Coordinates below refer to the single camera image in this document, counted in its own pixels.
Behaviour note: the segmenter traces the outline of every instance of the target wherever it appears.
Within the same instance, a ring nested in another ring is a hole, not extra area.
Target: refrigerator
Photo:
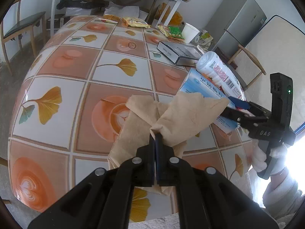
[[[246,46],[267,19],[255,0],[223,0],[205,30],[213,37],[210,51],[217,47],[231,57],[237,45]]]

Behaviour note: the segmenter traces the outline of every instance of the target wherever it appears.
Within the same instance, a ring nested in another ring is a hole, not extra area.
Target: tan cloth
[[[200,93],[178,92],[169,104],[154,101],[149,95],[133,95],[126,103],[129,116],[108,157],[110,169],[135,157],[137,149],[149,143],[149,135],[160,132],[165,145],[182,157],[186,140],[208,127],[228,105],[228,99],[204,98]],[[169,195],[171,187],[143,188]]]

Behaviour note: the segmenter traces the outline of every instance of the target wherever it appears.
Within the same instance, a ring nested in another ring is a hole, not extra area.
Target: blue and white package
[[[201,93],[204,97],[211,97],[215,99],[227,98],[213,83],[203,77],[195,69],[191,69],[184,79],[179,91],[186,93]],[[229,100],[228,107],[235,109],[233,102]],[[232,132],[237,128],[237,122],[227,119],[222,116],[218,116],[214,124],[218,126],[225,133]]]

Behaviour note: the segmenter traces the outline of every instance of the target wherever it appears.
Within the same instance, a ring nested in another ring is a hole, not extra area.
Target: white wall
[[[21,7],[20,7],[20,20],[33,15],[35,13],[46,11],[46,19],[48,19],[51,15],[51,4],[52,0],[22,0]],[[11,6],[7,14],[5,15],[3,21],[3,29],[4,34],[12,28],[17,22],[17,8],[18,3]],[[65,13],[65,9],[57,10],[55,13]],[[34,27],[34,35],[37,36],[42,32],[42,26],[40,23],[39,27]],[[27,32],[26,34],[23,33],[23,38],[21,40],[22,45],[25,45],[30,41],[30,33]],[[16,41],[8,41],[5,43],[6,52],[8,58],[11,59],[18,51],[19,51],[19,44],[18,39]],[[0,61],[5,61],[2,47],[0,46]]]
[[[305,23],[290,0],[255,0],[267,16],[267,21],[279,15],[305,32]],[[181,3],[178,11],[185,22],[204,28],[222,0],[191,0]]]

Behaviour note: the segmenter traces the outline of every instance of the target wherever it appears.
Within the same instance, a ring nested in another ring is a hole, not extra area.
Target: white cup
[[[200,31],[193,27],[192,25],[186,23],[182,31],[182,37],[184,38],[184,43],[188,44]]]

